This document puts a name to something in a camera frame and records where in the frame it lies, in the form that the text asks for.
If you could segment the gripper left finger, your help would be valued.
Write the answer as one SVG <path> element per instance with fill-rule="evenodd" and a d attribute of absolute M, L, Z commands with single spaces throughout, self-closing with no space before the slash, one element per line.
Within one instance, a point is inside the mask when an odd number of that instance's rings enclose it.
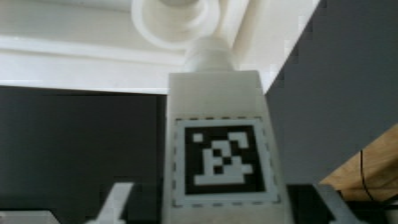
<path fill-rule="evenodd" d="M 89 220 L 86 224 L 126 224 L 121 215 L 134 186 L 134 182 L 114 184 L 96 219 Z"/>

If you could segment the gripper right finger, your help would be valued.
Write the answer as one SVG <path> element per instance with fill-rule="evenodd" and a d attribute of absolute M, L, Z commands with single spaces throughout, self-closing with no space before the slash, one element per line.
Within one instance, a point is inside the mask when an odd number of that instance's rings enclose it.
<path fill-rule="evenodd" d="M 368 224 L 368 222 L 357 218 L 333 186 L 315 184 L 313 187 L 334 216 L 334 220 L 329 224 Z"/>

